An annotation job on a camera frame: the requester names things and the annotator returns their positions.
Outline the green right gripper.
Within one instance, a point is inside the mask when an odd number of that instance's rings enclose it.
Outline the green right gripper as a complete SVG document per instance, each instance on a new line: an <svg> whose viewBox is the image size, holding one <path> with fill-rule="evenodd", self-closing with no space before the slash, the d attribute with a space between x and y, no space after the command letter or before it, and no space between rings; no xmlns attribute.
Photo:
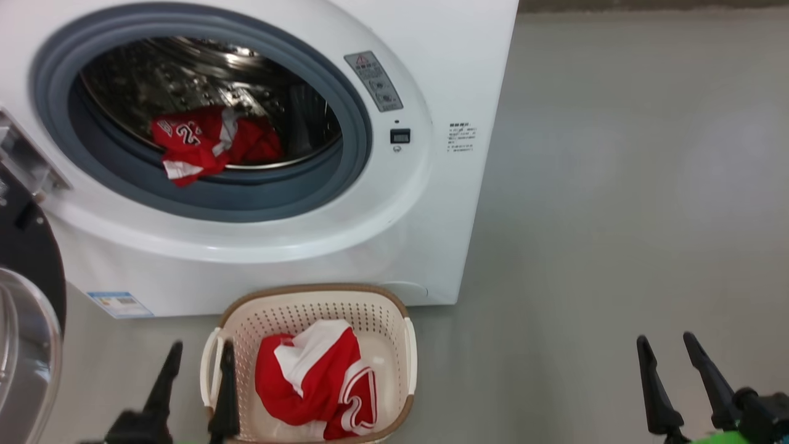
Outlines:
<svg viewBox="0 0 789 444"><path fill-rule="evenodd" d="M693 332L684 332L683 342L692 366L699 372L710 407L711 421L717 430L736 430L739 410L733 402L734 391ZM644 399L647 429L651 435L662 436L665 443L688 443L681 427L684 421L676 411L663 387L657 371L657 359L645 335L636 340L639 354L640 384ZM721 432L690 442L691 444L746 444L739 432Z"/></svg>

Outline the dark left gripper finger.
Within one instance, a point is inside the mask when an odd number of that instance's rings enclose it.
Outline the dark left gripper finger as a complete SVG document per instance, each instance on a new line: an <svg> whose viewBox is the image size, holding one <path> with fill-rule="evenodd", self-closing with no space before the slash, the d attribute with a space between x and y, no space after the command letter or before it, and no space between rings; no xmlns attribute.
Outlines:
<svg viewBox="0 0 789 444"><path fill-rule="evenodd" d="M175 341L144 405L144 413L160 427L166 427L170 416L170 397L174 381L181 367L182 352L183 342Z"/></svg>
<svg viewBox="0 0 789 444"><path fill-rule="evenodd" d="M226 443L240 433L239 403L235 376L235 351L226 343L219 359L219 391L214 414L208 423L209 443Z"/></svg>

